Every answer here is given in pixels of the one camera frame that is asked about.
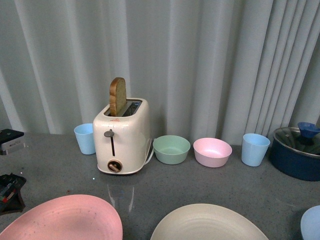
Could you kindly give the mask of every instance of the countertop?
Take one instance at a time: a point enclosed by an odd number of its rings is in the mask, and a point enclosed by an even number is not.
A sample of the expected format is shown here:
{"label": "countertop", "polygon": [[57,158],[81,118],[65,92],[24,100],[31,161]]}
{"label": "countertop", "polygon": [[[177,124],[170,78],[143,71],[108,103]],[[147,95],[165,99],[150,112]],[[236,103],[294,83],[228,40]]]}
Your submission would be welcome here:
{"label": "countertop", "polygon": [[270,240],[302,240],[302,215],[320,205],[320,182],[285,175],[269,162],[269,152],[260,166],[250,167],[241,161],[241,146],[232,146],[226,165],[209,168],[196,161],[191,149],[180,164],[166,165],[153,156],[137,173],[120,176],[99,171],[96,155],[82,154],[73,135],[26,133],[25,141],[25,148],[0,155],[0,175],[27,180],[21,189],[26,207],[0,216],[0,232],[46,201],[86,194],[115,207],[124,240],[149,240],[167,214],[197,203],[241,214]]}

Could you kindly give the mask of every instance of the pot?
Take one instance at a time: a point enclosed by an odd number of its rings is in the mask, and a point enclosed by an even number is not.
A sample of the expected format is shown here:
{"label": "pot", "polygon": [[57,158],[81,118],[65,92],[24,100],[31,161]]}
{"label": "pot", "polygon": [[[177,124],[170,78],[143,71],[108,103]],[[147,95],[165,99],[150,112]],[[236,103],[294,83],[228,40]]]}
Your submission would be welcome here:
{"label": "pot", "polygon": [[269,159],[281,172],[304,181],[320,181],[320,138],[304,137],[299,128],[282,127],[273,132]]}

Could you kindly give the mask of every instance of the bread slice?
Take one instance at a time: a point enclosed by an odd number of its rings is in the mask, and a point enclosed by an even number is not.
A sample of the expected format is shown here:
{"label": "bread slice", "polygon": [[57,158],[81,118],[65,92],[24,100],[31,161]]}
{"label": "bread slice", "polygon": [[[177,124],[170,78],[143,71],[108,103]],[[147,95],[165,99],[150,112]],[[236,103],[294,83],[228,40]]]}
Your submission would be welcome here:
{"label": "bread slice", "polygon": [[116,77],[110,84],[110,115],[117,117],[118,113],[127,104],[126,81],[122,77]]}

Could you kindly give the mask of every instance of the white toaster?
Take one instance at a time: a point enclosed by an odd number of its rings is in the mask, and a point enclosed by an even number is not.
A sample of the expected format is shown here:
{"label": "white toaster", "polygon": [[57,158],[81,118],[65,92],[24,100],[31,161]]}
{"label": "white toaster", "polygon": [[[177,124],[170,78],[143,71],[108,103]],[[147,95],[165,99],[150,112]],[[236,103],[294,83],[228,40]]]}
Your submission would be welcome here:
{"label": "white toaster", "polygon": [[93,137],[100,171],[127,175],[145,164],[151,147],[149,104],[142,98],[127,98],[117,117],[108,104],[93,121]]}

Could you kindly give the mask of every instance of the bowl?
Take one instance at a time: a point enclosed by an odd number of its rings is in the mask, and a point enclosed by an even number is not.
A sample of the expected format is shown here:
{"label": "bowl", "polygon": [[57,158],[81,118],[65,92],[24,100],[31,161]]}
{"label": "bowl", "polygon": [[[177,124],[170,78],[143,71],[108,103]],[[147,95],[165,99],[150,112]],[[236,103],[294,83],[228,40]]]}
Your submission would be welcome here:
{"label": "bowl", "polygon": [[193,148],[195,159],[209,168],[222,167],[232,153],[232,148],[228,143],[211,137],[196,140]]}
{"label": "bowl", "polygon": [[153,141],[153,149],[156,158],[169,165],[182,163],[188,155],[191,145],[181,136],[164,135]]}
{"label": "bowl", "polygon": [[309,208],[301,218],[303,240],[320,239],[320,205]]}

